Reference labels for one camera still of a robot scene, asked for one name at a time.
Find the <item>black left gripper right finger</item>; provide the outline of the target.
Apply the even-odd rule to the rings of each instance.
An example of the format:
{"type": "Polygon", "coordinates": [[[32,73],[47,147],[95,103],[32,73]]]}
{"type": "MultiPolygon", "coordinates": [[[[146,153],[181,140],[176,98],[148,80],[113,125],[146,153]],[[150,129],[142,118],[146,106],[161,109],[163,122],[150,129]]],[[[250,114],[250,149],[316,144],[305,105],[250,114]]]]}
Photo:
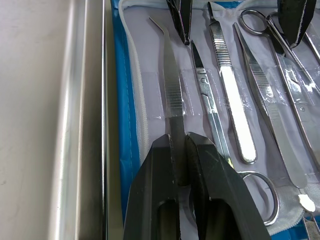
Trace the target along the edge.
{"type": "Polygon", "coordinates": [[[246,183],[205,136],[185,137],[200,240],[271,239],[246,183]]]}

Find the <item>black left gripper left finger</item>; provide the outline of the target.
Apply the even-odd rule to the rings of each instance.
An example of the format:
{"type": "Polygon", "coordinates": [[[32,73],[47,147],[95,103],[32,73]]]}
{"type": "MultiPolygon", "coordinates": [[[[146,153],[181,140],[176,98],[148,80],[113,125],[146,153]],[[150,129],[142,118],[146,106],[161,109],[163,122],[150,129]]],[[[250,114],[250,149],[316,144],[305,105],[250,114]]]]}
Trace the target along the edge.
{"type": "Polygon", "coordinates": [[[180,239],[178,184],[168,134],[152,143],[130,186],[123,239],[180,239]]]}

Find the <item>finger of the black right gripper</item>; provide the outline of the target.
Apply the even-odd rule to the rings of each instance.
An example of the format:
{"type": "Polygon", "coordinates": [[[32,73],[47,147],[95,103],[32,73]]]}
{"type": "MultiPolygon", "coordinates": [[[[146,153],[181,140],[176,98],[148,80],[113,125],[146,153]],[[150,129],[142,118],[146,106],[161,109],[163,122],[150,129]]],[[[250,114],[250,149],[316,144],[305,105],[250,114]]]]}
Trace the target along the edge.
{"type": "Polygon", "coordinates": [[[316,0],[278,0],[278,21],[290,48],[303,39],[316,9],[316,0]]]}
{"type": "Polygon", "coordinates": [[[192,0],[166,0],[174,27],[186,46],[190,45],[192,0]]]}

